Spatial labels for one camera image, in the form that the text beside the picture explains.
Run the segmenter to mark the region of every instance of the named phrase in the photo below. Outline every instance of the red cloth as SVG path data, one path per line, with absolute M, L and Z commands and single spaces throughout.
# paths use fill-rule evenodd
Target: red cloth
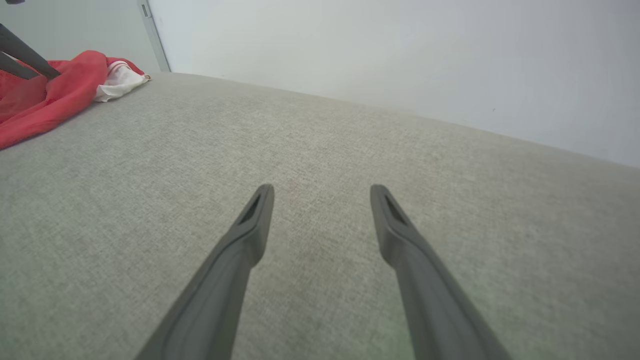
M 89 106 L 107 79 L 107 67 L 118 60 L 144 75 L 129 60 L 92 50 L 71 61 L 49 61 L 60 75 L 48 82 L 43 75 L 25 80 L 0 70 L 0 150 L 46 133 Z

